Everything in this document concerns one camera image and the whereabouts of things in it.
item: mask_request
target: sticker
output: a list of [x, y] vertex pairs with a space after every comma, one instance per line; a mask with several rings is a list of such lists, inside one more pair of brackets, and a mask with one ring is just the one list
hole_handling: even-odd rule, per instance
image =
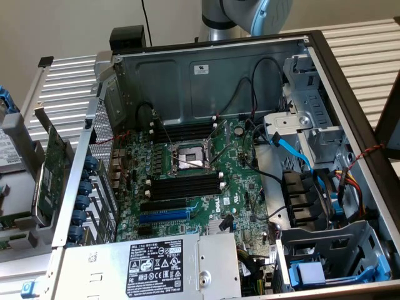
[[0, 167], [19, 164], [21, 160], [10, 137], [0, 129]]
[[265, 264], [275, 264], [276, 262], [276, 245], [270, 245], [269, 258], [265, 259]]
[[129, 298], [183, 292], [183, 240], [131, 245], [126, 294]]
[[250, 271], [249, 271], [249, 269], [248, 268], [246, 268], [246, 266], [244, 265], [244, 263], [243, 262], [241, 262], [241, 264], [242, 264], [242, 271], [243, 271], [243, 276], [249, 276], [251, 273], [250, 273]]
[[194, 66], [194, 75], [208, 74], [208, 64]]
[[[243, 243], [243, 250], [247, 251], [246, 245], [245, 245], [244, 243]], [[249, 269], [244, 265], [243, 262], [241, 262], [241, 264], [242, 264], [243, 276], [244, 276], [244, 277], [249, 276], [249, 275], [251, 274], [250, 271], [249, 271]]]

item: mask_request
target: capacitor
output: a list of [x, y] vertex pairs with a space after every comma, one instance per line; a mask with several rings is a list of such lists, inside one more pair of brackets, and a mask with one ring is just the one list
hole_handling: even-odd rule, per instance
[[267, 237], [268, 237], [268, 235], [267, 235], [267, 233], [264, 231], [264, 232], [262, 233], [262, 244], [263, 244], [263, 245], [265, 245], [265, 242], [267, 241]]
[[236, 127], [233, 129], [233, 133], [234, 133], [234, 135], [235, 135], [237, 138], [241, 138], [241, 137], [243, 137], [244, 130], [243, 130], [242, 127], [236, 126]]

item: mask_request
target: blue latch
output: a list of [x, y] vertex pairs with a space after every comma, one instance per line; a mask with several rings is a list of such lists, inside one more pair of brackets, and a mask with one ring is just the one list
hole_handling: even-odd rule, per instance
[[0, 99], [4, 101], [4, 105], [6, 106], [6, 111], [8, 114], [19, 113], [19, 109], [14, 104], [10, 93], [4, 89], [3, 86], [0, 86]]

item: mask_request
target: blue clip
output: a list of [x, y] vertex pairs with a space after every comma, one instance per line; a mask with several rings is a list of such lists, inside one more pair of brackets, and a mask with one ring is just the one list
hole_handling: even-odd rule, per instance
[[10, 93], [6, 89], [4, 89], [3, 86], [0, 86], [0, 98], [4, 101], [4, 104], [7, 107], [6, 110], [8, 114], [19, 113], [19, 109], [14, 104]]
[[24, 282], [21, 289], [21, 298], [23, 299], [31, 299], [36, 297], [33, 293], [33, 288], [35, 287], [34, 281]]

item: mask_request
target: red wire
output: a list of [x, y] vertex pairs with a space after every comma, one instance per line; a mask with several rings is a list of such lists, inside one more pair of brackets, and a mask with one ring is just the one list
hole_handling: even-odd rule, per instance
[[379, 144], [379, 145], [375, 145], [375, 146], [373, 146], [373, 147], [370, 147], [370, 148], [365, 149], [364, 152], [362, 152], [362, 153], [360, 153], [360, 154], [358, 154], [358, 155], [356, 156], [356, 159], [355, 159], [355, 160], [352, 162], [352, 164], [349, 166], [349, 171], [350, 171], [350, 169], [355, 165], [356, 161], [357, 161], [359, 158], [364, 157], [364, 156], [367, 155], [368, 153], [370, 153], [370, 152], [372, 152], [372, 151], [375, 151], [375, 150], [377, 150], [377, 149], [379, 149], [379, 148], [383, 148], [383, 147], [384, 147], [384, 144]]
[[[341, 178], [341, 174], [336, 174], [336, 178], [338, 178], [340, 180]], [[361, 203], [361, 205], [359, 206], [359, 215], [362, 216], [364, 213], [364, 204], [363, 204], [363, 192], [361, 191], [360, 186], [358, 185], [358, 183], [356, 183], [355, 181], [353, 181], [350, 178], [346, 178], [346, 183], [350, 184], [352, 187], [354, 187], [358, 193], [359, 196], [359, 202]]]

